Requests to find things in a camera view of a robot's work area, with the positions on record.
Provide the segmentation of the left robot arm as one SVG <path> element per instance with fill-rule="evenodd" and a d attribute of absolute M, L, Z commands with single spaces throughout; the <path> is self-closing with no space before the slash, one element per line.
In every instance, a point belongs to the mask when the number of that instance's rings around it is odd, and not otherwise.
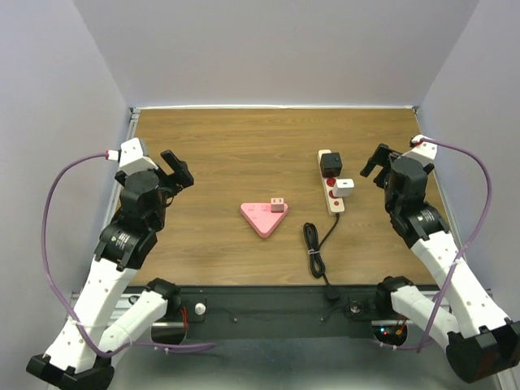
<path fill-rule="evenodd" d="M 49 277 L 48 283 L 67 311 L 67 321 L 47 350 L 32 356 L 26 371 L 58 389 L 107 389 L 121 357 L 158 319 L 180 313 L 180 288 L 156 278 L 115 322 L 111 315 L 129 283 L 164 229 L 174 197 L 193 185 L 186 162 L 170 150 L 161 153 L 167 174 L 140 145 L 108 150 L 121 185 L 119 208 L 100 233 L 85 285 L 72 305 Z"/>

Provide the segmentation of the small pink charger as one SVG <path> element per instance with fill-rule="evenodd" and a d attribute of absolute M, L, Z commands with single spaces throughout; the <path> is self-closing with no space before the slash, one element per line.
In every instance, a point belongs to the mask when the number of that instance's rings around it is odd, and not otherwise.
<path fill-rule="evenodd" d="M 282 197 L 273 197 L 270 202 L 271 213 L 283 213 L 285 210 L 285 202 Z"/>

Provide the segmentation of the black cube socket adapter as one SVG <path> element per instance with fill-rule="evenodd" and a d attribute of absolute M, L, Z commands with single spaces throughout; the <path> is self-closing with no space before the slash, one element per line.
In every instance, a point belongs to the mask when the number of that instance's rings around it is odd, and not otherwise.
<path fill-rule="evenodd" d="M 323 178 L 339 177 L 343 167 L 340 154 L 338 152 L 321 154 L 319 166 Z"/>

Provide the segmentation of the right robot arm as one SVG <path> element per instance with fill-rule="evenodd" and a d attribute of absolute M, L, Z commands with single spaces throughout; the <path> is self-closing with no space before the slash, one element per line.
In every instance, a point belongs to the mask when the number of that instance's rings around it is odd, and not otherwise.
<path fill-rule="evenodd" d="M 376 147 L 361 170 L 375 167 L 375 184 L 384 191 L 384 208 L 396 234 L 427 268 L 439 287 L 429 298 L 404 276 L 386 277 L 376 287 L 374 307 L 384 317 L 401 315 L 423 331 L 421 349 L 432 340 L 445 352 L 454 373 L 471 384 L 519 363 L 519 323 L 490 297 L 470 269 L 446 220 L 426 200 L 438 141 L 416 136 L 399 153 Z"/>

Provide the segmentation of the pink triangular power socket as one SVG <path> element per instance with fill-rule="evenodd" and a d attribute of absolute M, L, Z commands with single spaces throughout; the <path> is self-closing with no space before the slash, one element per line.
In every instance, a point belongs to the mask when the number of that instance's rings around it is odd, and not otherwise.
<path fill-rule="evenodd" d="M 251 228 L 262 238 L 268 238 L 288 213 L 288 205 L 280 212 L 272 212 L 270 203 L 242 203 L 240 213 Z"/>

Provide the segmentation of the white red power strip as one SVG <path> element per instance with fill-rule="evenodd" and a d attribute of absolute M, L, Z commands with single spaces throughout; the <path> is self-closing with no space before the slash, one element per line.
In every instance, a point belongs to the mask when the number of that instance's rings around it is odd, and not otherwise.
<path fill-rule="evenodd" d="M 333 193 L 334 185 L 343 167 L 340 154 L 329 149 L 321 149 L 318 151 L 317 159 L 328 214 L 340 215 L 345 212 L 345 203 L 342 197 L 337 197 Z"/>

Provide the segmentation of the white USB charger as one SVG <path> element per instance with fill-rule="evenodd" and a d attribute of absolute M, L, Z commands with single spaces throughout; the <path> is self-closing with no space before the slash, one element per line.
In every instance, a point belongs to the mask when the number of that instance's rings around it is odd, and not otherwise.
<path fill-rule="evenodd" d="M 337 179 L 332 187 L 334 197 L 349 197 L 355 185 L 352 179 Z"/>

